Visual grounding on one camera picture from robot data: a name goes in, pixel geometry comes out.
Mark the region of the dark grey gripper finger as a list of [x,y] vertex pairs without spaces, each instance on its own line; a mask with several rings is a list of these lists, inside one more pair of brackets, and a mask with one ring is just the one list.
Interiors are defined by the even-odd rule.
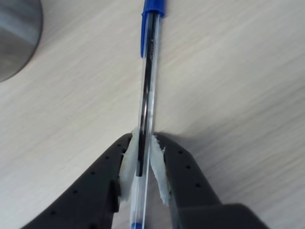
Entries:
[[139,130],[116,140],[26,229],[110,229],[138,166]]
[[169,182],[169,206],[174,229],[219,229],[216,207],[221,201],[191,153],[157,133]]

